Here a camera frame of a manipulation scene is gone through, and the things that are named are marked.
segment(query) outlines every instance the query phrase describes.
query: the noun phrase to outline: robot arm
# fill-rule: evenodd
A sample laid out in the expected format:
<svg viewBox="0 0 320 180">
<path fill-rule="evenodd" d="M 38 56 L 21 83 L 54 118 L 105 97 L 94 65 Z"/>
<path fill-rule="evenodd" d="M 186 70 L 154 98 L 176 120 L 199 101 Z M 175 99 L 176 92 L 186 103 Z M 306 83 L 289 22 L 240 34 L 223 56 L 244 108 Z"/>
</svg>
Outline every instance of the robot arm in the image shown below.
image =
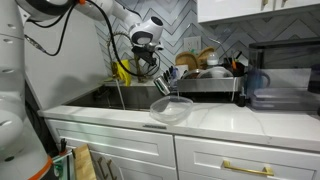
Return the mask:
<svg viewBox="0 0 320 180">
<path fill-rule="evenodd" d="M 38 1 L 17 0 L 18 4 L 31 15 L 30 19 L 35 21 L 43 21 L 62 15 L 75 3 L 75 0 L 51 0 L 41 3 Z M 155 60 L 152 58 L 152 53 L 161 49 L 162 21 L 157 17 L 151 17 L 149 20 L 142 22 L 137 12 L 120 5 L 114 0 L 92 0 L 92 2 L 97 4 L 106 15 L 114 15 L 124 22 L 132 42 L 135 45 L 143 46 L 135 46 L 132 51 L 149 64 L 154 65 Z M 101 12 L 88 1 L 78 4 L 75 8 L 94 20 L 105 20 Z"/>
</svg>

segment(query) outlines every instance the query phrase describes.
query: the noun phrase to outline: stainless steel sink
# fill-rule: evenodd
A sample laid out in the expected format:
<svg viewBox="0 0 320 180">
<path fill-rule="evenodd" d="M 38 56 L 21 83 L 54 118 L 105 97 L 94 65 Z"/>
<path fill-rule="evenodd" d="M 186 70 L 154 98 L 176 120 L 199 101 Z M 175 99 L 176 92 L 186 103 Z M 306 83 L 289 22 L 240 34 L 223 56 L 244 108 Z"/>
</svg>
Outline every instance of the stainless steel sink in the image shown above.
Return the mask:
<svg viewBox="0 0 320 180">
<path fill-rule="evenodd" d="M 108 109 L 123 109 L 124 105 L 126 110 L 149 111 L 150 105 L 163 97 L 155 86 L 121 86 L 120 91 L 123 104 L 116 86 L 102 86 L 65 105 Z"/>
</svg>

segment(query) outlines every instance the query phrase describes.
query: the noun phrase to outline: upper cabinet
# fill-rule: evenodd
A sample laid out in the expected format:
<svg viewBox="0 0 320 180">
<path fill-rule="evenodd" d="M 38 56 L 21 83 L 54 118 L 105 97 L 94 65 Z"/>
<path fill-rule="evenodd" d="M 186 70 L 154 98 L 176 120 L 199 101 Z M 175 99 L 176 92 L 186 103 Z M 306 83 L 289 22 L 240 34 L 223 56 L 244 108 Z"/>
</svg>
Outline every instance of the upper cabinet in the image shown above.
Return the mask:
<svg viewBox="0 0 320 180">
<path fill-rule="evenodd" d="M 273 0 L 198 0 L 198 22 L 270 12 L 273 7 Z"/>
<path fill-rule="evenodd" d="M 319 4 L 320 0 L 198 0 L 198 22 L 220 21 L 270 12 L 281 13 L 281 10 L 285 9 Z"/>
<path fill-rule="evenodd" d="M 275 10 L 290 9 L 320 4 L 319 0 L 276 0 Z"/>
</svg>

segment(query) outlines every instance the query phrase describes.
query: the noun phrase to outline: cabinet door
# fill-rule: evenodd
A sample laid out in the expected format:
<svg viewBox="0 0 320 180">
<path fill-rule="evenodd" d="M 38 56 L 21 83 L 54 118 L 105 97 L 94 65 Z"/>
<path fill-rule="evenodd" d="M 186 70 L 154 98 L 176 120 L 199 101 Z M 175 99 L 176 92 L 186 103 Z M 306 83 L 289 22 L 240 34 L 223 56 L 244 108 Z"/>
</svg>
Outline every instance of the cabinet door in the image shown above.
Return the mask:
<svg viewBox="0 0 320 180">
<path fill-rule="evenodd" d="M 273 11 L 273 0 L 198 0 L 198 22 Z"/>
<path fill-rule="evenodd" d="M 95 166 L 103 174 L 102 180 L 177 180 L 175 168 L 136 161 L 91 151 L 93 161 L 101 162 Z"/>
<path fill-rule="evenodd" d="M 320 4 L 319 0 L 276 0 L 276 10 Z"/>
<path fill-rule="evenodd" d="M 179 171 L 226 180 L 320 180 L 320 155 L 176 136 Z"/>
<path fill-rule="evenodd" d="M 172 135 L 47 119 L 56 141 L 69 146 L 87 143 L 90 150 L 175 167 Z"/>
</svg>

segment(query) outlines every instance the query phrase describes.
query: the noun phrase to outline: bowl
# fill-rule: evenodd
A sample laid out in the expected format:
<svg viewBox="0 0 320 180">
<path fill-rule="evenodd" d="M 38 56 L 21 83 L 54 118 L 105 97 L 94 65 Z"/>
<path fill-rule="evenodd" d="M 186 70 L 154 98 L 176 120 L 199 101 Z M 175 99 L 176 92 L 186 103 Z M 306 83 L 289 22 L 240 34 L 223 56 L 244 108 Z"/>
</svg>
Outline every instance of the bowl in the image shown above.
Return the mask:
<svg viewBox="0 0 320 180">
<path fill-rule="evenodd" d="M 185 120 L 191 113 L 193 101 L 178 96 L 166 96 L 150 106 L 150 116 L 162 123 L 174 125 Z"/>
<path fill-rule="evenodd" d="M 204 70 L 202 69 L 194 69 L 191 71 L 187 71 L 186 73 L 184 73 L 181 77 L 181 79 L 196 79 L 197 76 L 203 72 Z"/>
<path fill-rule="evenodd" d="M 226 78 L 233 77 L 232 73 L 221 66 L 216 66 L 202 71 L 197 78 Z"/>
</svg>

